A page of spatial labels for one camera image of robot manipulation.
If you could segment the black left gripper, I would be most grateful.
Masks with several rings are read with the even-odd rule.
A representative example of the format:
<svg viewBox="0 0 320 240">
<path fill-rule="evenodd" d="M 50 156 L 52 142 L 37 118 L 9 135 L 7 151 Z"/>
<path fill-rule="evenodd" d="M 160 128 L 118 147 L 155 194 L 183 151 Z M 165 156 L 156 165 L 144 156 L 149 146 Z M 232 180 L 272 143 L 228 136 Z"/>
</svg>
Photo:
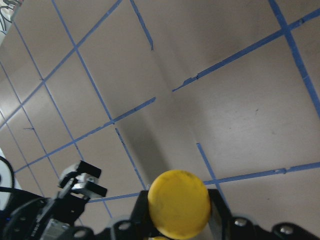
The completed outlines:
<svg viewBox="0 0 320 240">
<path fill-rule="evenodd" d="M 1 187 L 8 201 L 0 212 L 2 240 L 94 240 L 93 230 L 75 226 L 90 199 L 105 197 L 98 184 L 101 169 L 85 161 L 66 168 L 59 179 L 61 189 L 54 197 Z"/>
</svg>

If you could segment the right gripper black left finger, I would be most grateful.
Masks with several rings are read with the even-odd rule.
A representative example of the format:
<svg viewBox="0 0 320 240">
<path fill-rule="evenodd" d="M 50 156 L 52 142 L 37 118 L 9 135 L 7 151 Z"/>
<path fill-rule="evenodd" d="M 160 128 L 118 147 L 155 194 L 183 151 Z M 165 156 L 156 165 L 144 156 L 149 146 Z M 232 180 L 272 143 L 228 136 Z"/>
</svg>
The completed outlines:
<svg viewBox="0 0 320 240">
<path fill-rule="evenodd" d="M 157 229 L 150 217 L 148 190 L 142 190 L 130 215 L 133 224 L 134 240 L 148 240 L 156 236 Z"/>
</svg>

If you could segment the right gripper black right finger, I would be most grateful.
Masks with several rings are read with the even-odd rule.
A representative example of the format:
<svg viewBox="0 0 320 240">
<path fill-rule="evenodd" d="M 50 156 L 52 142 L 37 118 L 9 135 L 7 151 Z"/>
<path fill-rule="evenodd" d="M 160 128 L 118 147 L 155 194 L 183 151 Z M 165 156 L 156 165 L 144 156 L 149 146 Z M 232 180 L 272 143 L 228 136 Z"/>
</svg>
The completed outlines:
<svg viewBox="0 0 320 240">
<path fill-rule="evenodd" d="M 230 220 L 232 214 L 217 189 L 208 189 L 211 205 L 209 228 L 213 238 L 230 237 Z"/>
</svg>

